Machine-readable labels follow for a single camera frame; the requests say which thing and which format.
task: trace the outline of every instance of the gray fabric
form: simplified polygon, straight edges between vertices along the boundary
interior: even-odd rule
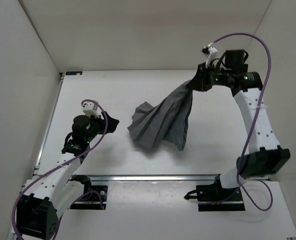
[[[184,149],[192,106],[192,90],[186,88],[189,82],[180,85],[154,108],[147,102],[136,108],[128,127],[133,141],[152,150],[165,139],[180,151]]]
[[[146,112],[148,112],[152,109],[153,109],[153,106],[145,101],[144,103],[142,103],[140,106],[138,106],[136,108],[135,112],[145,114]]]
[[[188,118],[192,108],[192,90],[188,92],[182,102],[178,114],[172,122],[164,140],[173,143],[179,151],[183,151],[188,132]]]

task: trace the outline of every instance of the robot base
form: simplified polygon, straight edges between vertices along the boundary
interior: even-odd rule
[[[216,183],[211,185],[197,185],[196,187],[199,212],[245,211],[241,191],[237,188],[224,189]]]
[[[99,197],[93,193],[88,197],[85,197],[84,199],[81,199],[78,202],[75,202],[71,205],[70,209],[78,209],[78,210],[105,210],[107,205],[107,196],[108,196],[108,186],[106,185],[91,185],[89,186],[89,191],[97,191],[102,199],[103,202],[103,209],[100,206],[100,200]]]

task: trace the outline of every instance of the black mount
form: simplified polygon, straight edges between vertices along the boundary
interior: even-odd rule
[[[248,53],[241,50],[228,50],[222,55],[218,63],[206,68],[205,62],[198,65],[196,75],[188,83],[187,88],[199,92],[206,92],[214,85],[226,86],[235,96],[240,90],[244,92],[251,88],[262,88],[260,75],[257,72],[247,72],[245,61]],[[220,67],[225,59],[225,68]]]
[[[103,202],[103,208],[99,203],[99,197],[95,193],[84,197],[80,201],[71,205],[70,209],[78,210],[105,210],[106,202],[108,197],[108,186],[107,185],[91,185],[88,191],[96,191],[100,194],[101,200]]]
[[[50,240],[59,227],[59,219],[49,198],[23,195],[17,207],[17,227],[21,234]]]
[[[238,157],[237,166],[241,161],[240,176],[244,179],[256,176],[272,175],[289,160],[289,149],[282,149],[280,146],[275,150],[266,150],[264,147],[260,151],[245,155],[243,159]]]
[[[87,193],[91,190],[91,179],[85,175],[72,175],[70,181],[76,181],[84,185],[83,193]]]
[[[105,112],[108,117],[107,133],[113,133],[119,120],[114,119]],[[62,153],[71,153],[78,156],[89,149],[90,142],[97,136],[101,135],[105,129],[105,120],[93,115],[88,117],[86,115],[79,115],[73,119],[72,132],[66,136]],[[80,158],[83,162],[86,155]]]
[[[244,204],[239,188],[222,188],[219,176],[213,184],[197,185],[196,190],[188,192],[186,200],[197,199],[199,212],[244,211]]]

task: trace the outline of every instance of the white connector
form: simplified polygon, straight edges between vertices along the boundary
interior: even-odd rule
[[[218,50],[212,45],[213,43],[210,43],[208,46],[203,47],[203,49],[201,50],[202,54],[207,57],[206,68],[210,67],[211,61],[216,58],[218,53]]]
[[[239,183],[237,182],[237,166],[234,166],[229,171],[221,174],[219,178],[223,189],[234,189],[239,187]],[[241,184],[245,183],[242,176],[239,176],[239,182]]]
[[[99,114],[97,113],[98,106],[94,104],[93,102],[85,102],[82,104],[83,106],[83,112],[86,116],[94,116],[96,118],[99,118]]]

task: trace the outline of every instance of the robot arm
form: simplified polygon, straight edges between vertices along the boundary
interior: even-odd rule
[[[215,66],[209,64],[213,62],[213,54],[217,52],[212,44],[204,47],[202,52],[206,55],[207,62],[198,66],[195,77],[187,87],[200,92],[206,92],[214,85],[230,88],[241,111],[247,133],[249,133],[258,108],[262,82],[257,72],[247,72],[248,65],[245,64],[245,61],[248,58],[248,53],[242,49],[225,51]],[[260,103],[259,115],[255,122],[248,150],[249,154],[245,155],[240,163],[239,181],[241,183],[249,177],[275,174],[290,158],[289,150],[282,149],[274,135],[263,100]],[[220,188],[239,187],[236,177],[239,161],[240,157],[237,160],[236,167],[217,178],[215,183]]]
[[[83,105],[85,115],[74,118],[72,132],[65,139],[62,154],[56,165],[61,166],[53,174],[36,183],[20,198],[17,206],[17,227],[21,234],[50,240],[55,234],[59,219],[84,193],[91,190],[90,179],[73,175],[81,166],[86,155],[67,165],[62,165],[90,148],[96,135],[103,134],[106,119],[100,118],[96,105]],[[107,113],[107,133],[113,133],[119,123]]]

